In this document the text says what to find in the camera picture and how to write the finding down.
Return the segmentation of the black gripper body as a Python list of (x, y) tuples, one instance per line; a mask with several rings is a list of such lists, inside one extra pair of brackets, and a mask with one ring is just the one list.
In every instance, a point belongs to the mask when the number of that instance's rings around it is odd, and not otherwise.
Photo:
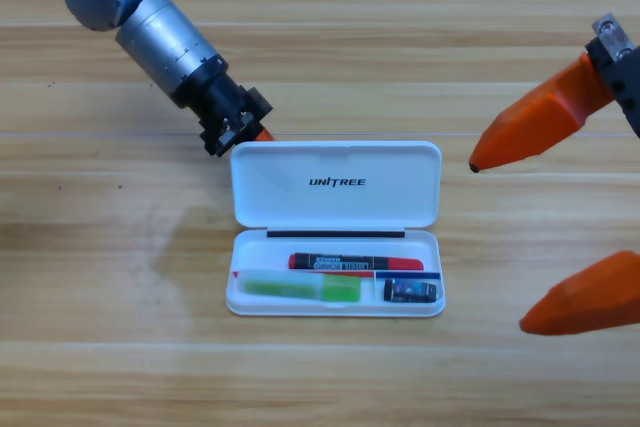
[(639, 136), (639, 47), (608, 13), (592, 24), (591, 58), (636, 136)]
[(205, 150), (218, 157), (240, 143), (255, 141), (265, 128), (261, 120), (273, 110), (256, 88), (236, 84), (227, 70), (223, 59), (203, 60), (172, 92), (178, 107), (198, 117)]

